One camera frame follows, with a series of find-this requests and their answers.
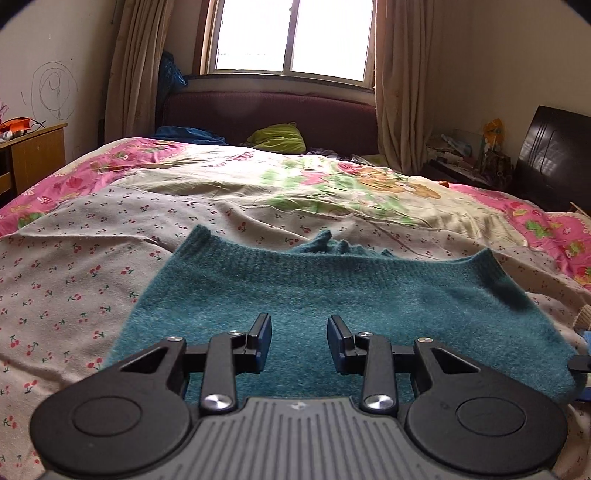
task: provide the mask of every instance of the beige curtain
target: beige curtain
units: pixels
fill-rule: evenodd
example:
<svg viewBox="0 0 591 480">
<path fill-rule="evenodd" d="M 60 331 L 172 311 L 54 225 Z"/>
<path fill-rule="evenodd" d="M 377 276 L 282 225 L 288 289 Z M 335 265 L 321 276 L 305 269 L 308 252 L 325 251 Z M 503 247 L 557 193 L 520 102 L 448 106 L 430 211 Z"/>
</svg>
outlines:
<svg viewBox="0 0 591 480">
<path fill-rule="evenodd" d="M 432 111 L 437 0 L 376 0 L 375 96 L 380 153 L 393 170 L 418 174 Z"/>
<path fill-rule="evenodd" d="M 105 141 L 154 132 L 158 67 L 174 0 L 125 0 L 115 44 Z"/>
</svg>

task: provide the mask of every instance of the green pillow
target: green pillow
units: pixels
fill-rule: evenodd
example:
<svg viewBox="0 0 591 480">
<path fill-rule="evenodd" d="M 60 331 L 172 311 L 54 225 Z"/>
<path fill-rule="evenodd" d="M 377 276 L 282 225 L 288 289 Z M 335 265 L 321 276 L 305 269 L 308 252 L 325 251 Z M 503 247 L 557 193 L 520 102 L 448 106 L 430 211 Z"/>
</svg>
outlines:
<svg viewBox="0 0 591 480">
<path fill-rule="evenodd" d="M 266 152 L 299 155 L 306 153 L 306 144 L 295 123 L 271 125 L 254 132 L 246 142 Z"/>
</svg>

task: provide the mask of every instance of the wooden cabinet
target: wooden cabinet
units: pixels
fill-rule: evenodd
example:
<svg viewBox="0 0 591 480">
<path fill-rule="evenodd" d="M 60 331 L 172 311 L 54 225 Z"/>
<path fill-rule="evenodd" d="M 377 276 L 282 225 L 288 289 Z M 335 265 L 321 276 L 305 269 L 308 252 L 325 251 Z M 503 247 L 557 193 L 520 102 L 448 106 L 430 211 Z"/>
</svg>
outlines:
<svg viewBox="0 0 591 480">
<path fill-rule="evenodd" d="M 0 206 L 66 165 L 66 126 L 41 128 L 0 143 Z"/>
</svg>

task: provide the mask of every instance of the teal sweater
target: teal sweater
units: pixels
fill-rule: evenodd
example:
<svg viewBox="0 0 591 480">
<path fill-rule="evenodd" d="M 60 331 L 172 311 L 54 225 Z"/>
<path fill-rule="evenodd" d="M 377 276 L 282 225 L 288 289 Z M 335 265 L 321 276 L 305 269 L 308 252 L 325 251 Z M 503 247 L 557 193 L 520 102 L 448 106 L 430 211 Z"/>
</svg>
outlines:
<svg viewBox="0 0 591 480">
<path fill-rule="evenodd" d="M 393 345 L 436 338 L 555 400 L 576 393 L 567 369 L 574 349 L 490 250 L 423 262 L 330 237 L 324 231 L 290 252 L 272 252 L 196 227 L 141 296 L 110 361 L 169 335 L 206 343 L 216 333 L 248 330 L 268 312 L 273 340 L 265 371 L 238 377 L 241 397 L 356 395 L 362 378 L 335 373 L 326 343 L 326 320 L 338 314 L 352 332 L 380 333 Z M 194 380 L 191 401 L 199 390 Z"/>
</svg>

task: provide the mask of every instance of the window frame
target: window frame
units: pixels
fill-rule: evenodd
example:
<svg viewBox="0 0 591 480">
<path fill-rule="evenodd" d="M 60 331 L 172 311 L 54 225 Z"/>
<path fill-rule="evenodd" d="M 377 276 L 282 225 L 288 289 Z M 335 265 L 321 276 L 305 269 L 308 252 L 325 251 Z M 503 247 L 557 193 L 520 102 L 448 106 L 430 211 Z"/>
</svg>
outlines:
<svg viewBox="0 0 591 480">
<path fill-rule="evenodd" d="M 297 72 L 291 69 L 293 60 L 294 40 L 296 37 L 296 26 L 298 18 L 298 10 L 300 7 L 300 0 L 291 0 L 290 23 L 287 30 L 287 43 L 285 45 L 285 54 L 283 57 L 282 70 L 245 70 L 245 69 L 230 69 L 221 70 L 215 68 L 215 55 L 217 53 L 217 44 L 219 41 L 219 33 L 222 25 L 222 13 L 225 0 L 211 0 L 213 4 L 213 18 L 209 30 L 209 39 L 207 42 L 205 74 L 232 74 L 232 73 L 255 73 L 273 75 L 275 77 L 295 77 L 298 79 L 314 79 L 325 80 L 328 82 L 342 83 L 345 85 L 355 85 L 367 89 L 374 88 L 374 62 L 375 62 L 375 15 L 376 15 L 376 0 L 372 4 L 372 21 L 369 29 L 368 48 L 365 59 L 365 71 L 363 73 L 363 80 L 346 79 L 343 77 L 334 77 L 331 75 L 320 75 L 317 73 Z"/>
</svg>

